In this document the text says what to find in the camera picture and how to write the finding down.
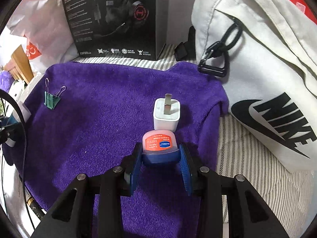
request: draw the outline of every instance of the purple towel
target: purple towel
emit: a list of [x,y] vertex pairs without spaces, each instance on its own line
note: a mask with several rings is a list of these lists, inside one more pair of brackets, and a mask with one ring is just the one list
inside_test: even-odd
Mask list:
[[5,92],[9,92],[13,82],[14,78],[10,72],[0,72],[0,89],[4,90]]
[[[46,77],[50,93],[67,86],[54,111],[43,105]],[[196,65],[180,62],[165,72],[72,62],[50,67],[25,102],[32,113],[26,184],[39,204],[47,210],[79,173],[94,176],[118,165],[153,129],[154,102],[166,93],[181,103],[177,142],[215,169],[219,116],[228,101],[221,82]],[[4,151],[21,172],[23,144]],[[195,237],[199,198],[188,197],[178,166],[143,166],[133,197],[121,201],[127,237]]]

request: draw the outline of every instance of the white tote bag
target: white tote bag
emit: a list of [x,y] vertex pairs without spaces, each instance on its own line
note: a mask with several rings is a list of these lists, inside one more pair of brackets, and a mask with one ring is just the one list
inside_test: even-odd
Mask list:
[[289,0],[196,0],[198,62],[234,17],[243,33],[222,79],[230,112],[288,171],[317,170],[317,25]]

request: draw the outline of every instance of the binder clip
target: binder clip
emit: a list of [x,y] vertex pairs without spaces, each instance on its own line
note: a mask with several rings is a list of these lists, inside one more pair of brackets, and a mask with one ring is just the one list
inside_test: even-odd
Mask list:
[[52,95],[49,93],[49,79],[45,79],[45,101],[44,105],[46,105],[47,108],[54,110],[57,103],[61,100],[61,94],[66,90],[66,86],[62,86],[60,91],[56,95]]

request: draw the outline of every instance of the wooden furniture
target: wooden furniture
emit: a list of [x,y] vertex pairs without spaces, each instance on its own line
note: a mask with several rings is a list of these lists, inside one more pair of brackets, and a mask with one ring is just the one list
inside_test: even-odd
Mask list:
[[27,84],[33,79],[30,62],[20,45],[11,55],[11,60],[4,66],[4,70],[11,73],[15,80],[23,80]]

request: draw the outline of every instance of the headphones image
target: headphones image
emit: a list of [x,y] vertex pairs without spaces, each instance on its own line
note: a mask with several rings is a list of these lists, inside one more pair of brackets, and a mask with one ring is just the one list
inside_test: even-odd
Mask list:
[[149,10],[140,0],[107,0],[106,23],[111,30],[106,35],[95,34],[95,38],[106,37],[115,33],[124,34],[129,29],[143,26],[148,18]]

